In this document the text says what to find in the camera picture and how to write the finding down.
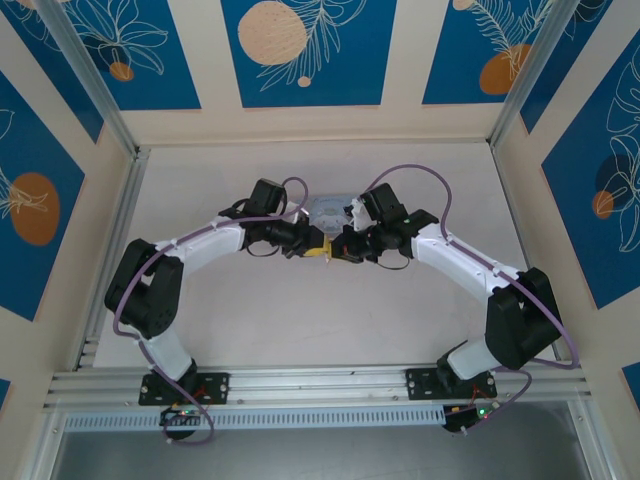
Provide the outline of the pastel cartoon tin box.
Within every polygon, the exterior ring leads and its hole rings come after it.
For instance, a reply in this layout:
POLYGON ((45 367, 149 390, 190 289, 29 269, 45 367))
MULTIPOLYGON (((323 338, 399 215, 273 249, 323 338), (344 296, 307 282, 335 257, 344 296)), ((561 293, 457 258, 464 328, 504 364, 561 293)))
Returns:
POLYGON ((343 227, 353 221, 348 213, 352 195, 314 196, 308 200, 306 209, 309 223, 331 238, 342 233, 343 227))

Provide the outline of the controller board with LEDs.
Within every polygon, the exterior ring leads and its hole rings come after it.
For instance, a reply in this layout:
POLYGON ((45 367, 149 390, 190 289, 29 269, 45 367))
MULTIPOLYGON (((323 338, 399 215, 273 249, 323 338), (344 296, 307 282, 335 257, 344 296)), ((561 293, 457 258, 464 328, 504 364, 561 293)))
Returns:
POLYGON ((445 406, 443 428, 449 433, 466 435, 470 429, 486 420, 492 411, 489 406, 445 406))
POLYGON ((200 424, 201 414, 198 410, 167 407, 160 412, 159 426, 163 429, 195 428, 200 424))

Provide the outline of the aluminium mounting rail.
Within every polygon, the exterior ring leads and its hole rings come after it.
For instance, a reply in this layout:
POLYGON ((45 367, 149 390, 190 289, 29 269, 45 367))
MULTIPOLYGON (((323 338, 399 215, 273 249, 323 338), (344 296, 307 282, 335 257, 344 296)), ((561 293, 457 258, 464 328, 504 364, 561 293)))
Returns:
MULTIPOLYGON (((418 382, 406 377, 405 365, 365 367, 232 369, 225 390, 229 408, 355 407, 408 405, 418 382)), ((526 368, 532 376, 522 401, 574 401, 591 397, 580 369, 541 365, 526 368)), ((45 395, 46 411, 139 409, 143 368, 83 368, 56 372, 45 395)))

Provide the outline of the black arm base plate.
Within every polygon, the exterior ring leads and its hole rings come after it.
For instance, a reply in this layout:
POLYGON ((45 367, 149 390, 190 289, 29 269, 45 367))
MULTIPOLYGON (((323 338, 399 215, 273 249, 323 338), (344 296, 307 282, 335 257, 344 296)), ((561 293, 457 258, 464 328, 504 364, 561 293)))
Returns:
MULTIPOLYGON (((178 384, 199 403, 224 405, 227 402, 229 379, 228 373, 187 373, 178 384)), ((156 372, 143 377, 138 397, 139 405, 169 406, 186 403, 187 398, 156 372)))
POLYGON ((452 372, 439 368, 412 368, 405 371, 410 400, 472 400, 496 398, 494 376, 485 371, 461 380, 452 372))

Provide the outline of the aluminium side rail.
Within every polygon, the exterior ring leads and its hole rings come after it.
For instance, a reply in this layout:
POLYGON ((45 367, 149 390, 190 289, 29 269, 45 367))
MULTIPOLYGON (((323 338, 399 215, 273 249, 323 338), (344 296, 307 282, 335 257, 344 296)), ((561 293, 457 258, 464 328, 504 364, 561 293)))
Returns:
POLYGON ((113 272, 117 267, 119 255, 124 248, 150 154, 151 149, 149 147, 139 147, 136 156, 128 167, 114 210, 114 218, 106 236, 105 251, 101 256, 97 277, 84 313, 82 334, 77 342, 73 362, 71 363, 72 371, 76 371, 81 367, 81 359, 87 340, 101 331, 101 325, 105 317, 104 296, 113 272))

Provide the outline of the aluminium frame post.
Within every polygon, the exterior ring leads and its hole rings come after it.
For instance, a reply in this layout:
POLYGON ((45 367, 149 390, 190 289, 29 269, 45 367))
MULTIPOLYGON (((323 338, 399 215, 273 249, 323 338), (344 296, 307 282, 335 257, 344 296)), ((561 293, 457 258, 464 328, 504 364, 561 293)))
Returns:
POLYGON ((33 0, 33 2, 49 33, 105 124, 109 127, 126 155, 135 160, 139 146, 126 125, 103 77, 68 16, 63 11, 62 6, 57 0, 33 0))
POLYGON ((563 35, 579 1, 554 0, 551 5, 549 16, 542 24, 487 139, 492 153, 506 139, 513 123, 517 120, 525 100, 563 35))

